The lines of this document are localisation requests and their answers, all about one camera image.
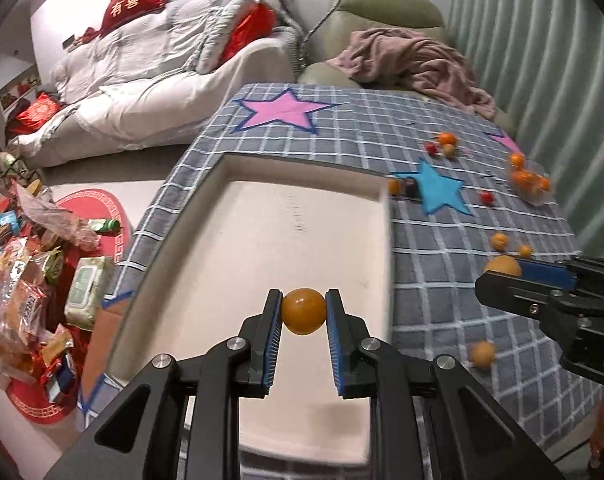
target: gray checkered tablecloth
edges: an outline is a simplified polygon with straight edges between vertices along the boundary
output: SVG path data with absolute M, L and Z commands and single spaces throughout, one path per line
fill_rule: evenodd
M 234 101 L 221 108 L 160 187 L 119 263 L 108 298 L 138 288 L 179 212 L 225 152 L 309 158 L 388 174 L 416 171 L 425 156 L 423 143 L 447 130 L 457 135 L 461 156 L 431 163 L 439 173 L 464 180 L 462 196 L 472 215 L 444 207 L 425 216 L 419 203 L 392 202 L 392 343 L 428 359 L 454 355 L 542 447 L 571 430 L 601 398 L 601 386 L 561 369 L 559 347 L 536 322 L 482 306 L 474 295 L 474 280 L 496 254 L 489 241 L 495 232 L 509 235 L 512 250 L 529 244 L 539 260 L 552 262 L 578 252 L 555 204 L 530 206 L 485 177 L 503 176 L 509 152 L 486 134 L 498 128 L 425 97 L 397 92 L 256 84 L 242 88 L 236 99 L 273 98 L 287 87 L 302 100 L 340 105 L 312 113 L 317 134 L 280 123 L 236 132 L 249 111 Z M 480 203 L 480 189 L 493 191 L 493 207 Z M 481 340 L 492 341 L 498 350 L 489 372 L 469 363 L 469 346 Z M 89 406 L 85 413 L 92 418 L 98 411 Z

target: screw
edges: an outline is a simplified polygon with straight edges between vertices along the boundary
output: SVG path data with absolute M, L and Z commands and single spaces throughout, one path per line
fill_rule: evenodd
M 226 342 L 226 346 L 231 350 L 241 350 L 246 346 L 246 339 L 243 337 L 232 337 Z
M 151 362 L 155 368 L 166 368 L 172 360 L 173 358 L 169 354 L 157 354 Z
M 374 352 L 375 350 L 379 350 L 380 348 L 380 340 L 375 339 L 374 337 L 367 337 L 366 339 L 362 339 L 362 348 L 364 350 L 368 350 L 370 352 Z
M 455 359 L 450 355 L 440 355 L 435 363 L 437 363 L 437 366 L 442 368 L 442 370 L 450 370 L 455 367 Z

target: red round mat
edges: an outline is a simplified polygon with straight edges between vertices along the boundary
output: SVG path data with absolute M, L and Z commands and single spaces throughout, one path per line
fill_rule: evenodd
M 115 236 L 100 236 L 99 247 L 92 253 L 84 253 L 76 247 L 66 251 L 64 270 L 57 284 L 57 290 L 63 291 L 63 294 L 58 294 L 58 298 L 66 298 L 74 273 L 76 272 L 78 260 L 85 256 L 112 256 L 113 261 L 117 263 L 122 259 L 124 249 L 128 244 L 131 228 L 118 199 L 103 189 L 83 189 L 76 191 L 58 200 L 57 204 L 69 209 L 82 218 L 112 218 L 119 220 L 122 226 L 119 234 Z M 85 343 L 81 346 L 84 347 L 84 352 L 86 352 L 86 346 L 91 333 L 77 330 L 77 334 L 80 335 L 82 342 Z M 76 355 L 74 352 L 76 360 L 83 360 L 84 355 L 86 354 Z M 38 384 L 26 384 L 21 381 L 12 380 L 6 389 L 6 395 L 16 409 L 31 422 L 37 424 L 55 424 L 75 409 L 77 387 L 69 395 L 68 401 L 63 406 L 48 402 L 44 388 Z

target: chair backrest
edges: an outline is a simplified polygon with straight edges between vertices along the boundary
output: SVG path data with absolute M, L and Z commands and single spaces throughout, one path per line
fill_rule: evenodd
M 428 0 L 342 0 L 319 31 L 326 59 L 349 46 L 355 30 L 405 27 L 445 41 L 444 18 Z

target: pink blanket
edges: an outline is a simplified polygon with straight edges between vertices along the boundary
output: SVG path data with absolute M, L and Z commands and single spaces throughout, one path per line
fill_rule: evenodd
M 475 86 L 462 54 L 408 28 L 353 32 L 349 47 L 328 63 L 359 83 L 415 90 L 489 120 L 497 111 L 493 97 Z

